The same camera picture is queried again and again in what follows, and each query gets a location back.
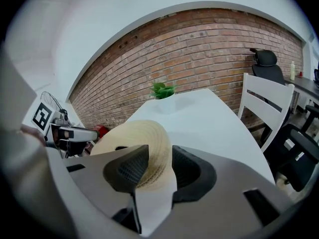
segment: black mesh chair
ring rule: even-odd
[[[272,51],[256,49],[250,49],[250,51],[255,52],[255,60],[257,64],[252,66],[253,73],[255,76],[285,85],[283,72],[281,71],[280,67],[276,65],[277,57]],[[271,101],[265,100],[265,102],[270,104],[278,111],[281,111],[281,108],[276,104],[272,103]],[[283,125],[289,119],[290,113],[290,111],[287,112]],[[266,125],[260,141],[262,143],[265,143],[270,133],[271,129]]]
[[[250,50],[255,52],[257,62],[256,65],[253,65],[254,75],[284,85],[283,73],[280,67],[276,65],[276,55],[270,50]],[[275,109],[280,109],[268,100],[265,101]],[[305,187],[314,171],[315,165],[319,161],[319,147],[306,134],[306,130],[316,116],[313,107],[308,107],[308,109],[311,111],[311,115],[302,129],[292,124],[284,125],[290,115],[290,112],[288,112],[283,123],[284,126],[279,130],[275,139],[264,152],[274,177],[277,172],[282,173],[287,177],[287,181],[289,181],[296,191],[300,191]],[[265,128],[261,139],[262,142],[266,141],[269,133],[270,129]],[[287,139],[290,139],[294,143],[291,149],[285,147]]]

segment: desk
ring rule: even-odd
[[[128,121],[157,121],[165,128],[173,145],[199,149],[240,161],[275,183],[268,163],[251,133],[213,92],[202,89],[177,94],[174,98],[175,113],[162,114],[157,101],[150,100],[145,102]],[[143,235],[149,235],[169,214],[170,205],[167,209],[167,205],[161,206],[158,202],[171,203],[174,183],[176,183],[175,175],[171,175],[165,193],[157,192],[156,196],[152,193],[141,195],[141,191],[136,191],[142,231],[146,232]]]
[[[319,105],[319,89],[313,80],[304,77],[295,77],[295,80],[292,81],[289,77],[285,77],[285,83],[286,85],[294,84],[295,91],[298,93],[298,96],[296,97],[297,100],[295,101],[296,103],[293,107],[293,113],[296,111],[300,95],[306,96]],[[319,142],[319,133],[315,136],[315,141]]]

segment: chair backrest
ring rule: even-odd
[[[257,64],[252,66],[254,75],[260,78],[264,78],[285,85],[283,72],[280,69],[280,67],[276,65],[277,57],[275,53],[271,50],[250,50],[255,52],[255,60],[257,62]],[[274,103],[269,102],[268,100],[265,101],[277,110],[281,111],[281,109]]]
[[[247,107],[270,127],[272,132],[262,146],[262,152],[267,149],[269,144],[275,138],[285,119],[293,96],[294,87],[295,86],[293,84],[289,84],[286,87],[279,83],[244,73],[243,94],[239,107],[238,118],[241,118],[244,107]],[[273,102],[281,108],[281,112],[260,98],[248,93],[248,91],[254,92]]]

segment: office chair armrest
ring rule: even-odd
[[[311,112],[311,113],[314,113],[316,117],[319,116],[319,109],[316,107],[306,106],[306,110]]]
[[[291,130],[290,140],[304,152],[307,157],[315,164],[319,161],[319,146],[311,142],[296,130]]]

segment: white ceiling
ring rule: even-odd
[[[12,20],[5,47],[34,89],[52,81],[52,47],[64,17],[76,0],[27,0]]]

